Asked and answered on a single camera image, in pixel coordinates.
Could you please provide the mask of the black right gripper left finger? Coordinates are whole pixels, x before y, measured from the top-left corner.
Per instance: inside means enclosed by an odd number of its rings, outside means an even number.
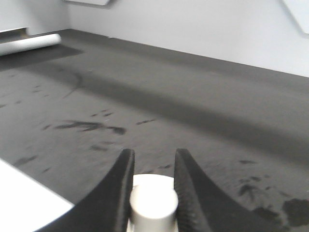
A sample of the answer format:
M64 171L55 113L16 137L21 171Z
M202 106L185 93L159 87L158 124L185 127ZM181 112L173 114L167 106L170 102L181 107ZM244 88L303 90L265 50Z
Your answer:
M125 232L130 216L135 152L123 149L99 184L39 232Z

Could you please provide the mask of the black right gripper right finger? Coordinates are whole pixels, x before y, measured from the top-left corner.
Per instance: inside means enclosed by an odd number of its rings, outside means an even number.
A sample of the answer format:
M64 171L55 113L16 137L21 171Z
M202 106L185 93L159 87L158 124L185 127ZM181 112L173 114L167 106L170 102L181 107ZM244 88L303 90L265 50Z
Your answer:
M174 163L178 196L176 219L181 232L284 232L283 226L244 208L222 191L187 149L178 148Z

